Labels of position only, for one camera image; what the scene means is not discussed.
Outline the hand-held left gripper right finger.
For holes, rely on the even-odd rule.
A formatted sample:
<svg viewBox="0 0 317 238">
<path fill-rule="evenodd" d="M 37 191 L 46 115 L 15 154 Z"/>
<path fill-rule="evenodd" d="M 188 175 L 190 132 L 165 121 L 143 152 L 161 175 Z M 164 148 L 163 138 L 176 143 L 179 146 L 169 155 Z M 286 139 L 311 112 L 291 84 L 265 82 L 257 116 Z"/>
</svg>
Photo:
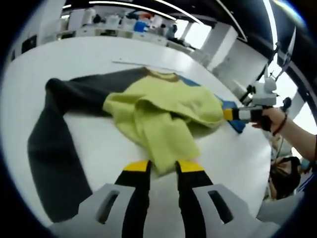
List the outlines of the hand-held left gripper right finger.
<svg viewBox="0 0 317 238">
<path fill-rule="evenodd" d="M 177 161 L 179 208 L 187 238 L 249 238 L 258 221 L 245 201 L 222 184 L 213 184 L 195 162 Z"/>
</svg>

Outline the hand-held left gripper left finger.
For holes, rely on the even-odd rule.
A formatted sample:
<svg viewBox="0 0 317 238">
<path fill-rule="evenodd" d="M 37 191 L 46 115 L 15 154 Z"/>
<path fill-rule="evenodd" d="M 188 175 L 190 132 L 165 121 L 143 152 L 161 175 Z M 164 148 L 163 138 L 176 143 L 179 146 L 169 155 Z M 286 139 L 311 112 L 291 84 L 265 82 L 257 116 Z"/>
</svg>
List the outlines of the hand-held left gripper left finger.
<svg viewBox="0 0 317 238">
<path fill-rule="evenodd" d="M 127 165 L 115 183 L 105 184 L 78 209 L 79 237 L 141 238 L 150 203 L 149 160 Z"/>
</svg>

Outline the person's right hand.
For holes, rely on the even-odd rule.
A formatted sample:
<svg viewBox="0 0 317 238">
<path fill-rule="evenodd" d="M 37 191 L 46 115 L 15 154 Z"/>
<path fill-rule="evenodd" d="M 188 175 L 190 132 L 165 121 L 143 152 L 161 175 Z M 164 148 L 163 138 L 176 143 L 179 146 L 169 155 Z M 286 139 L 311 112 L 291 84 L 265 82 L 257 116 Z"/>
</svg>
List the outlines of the person's right hand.
<svg viewBox="0 0 317 238">
<path fill-rule="evenodd" d="M 271 132 L 272 135 L 278 134 L 284 127 L 288 116 L 281 109 L 263 109 L 261 119 L 254 121 L 252 127 Z"/>
</svg>

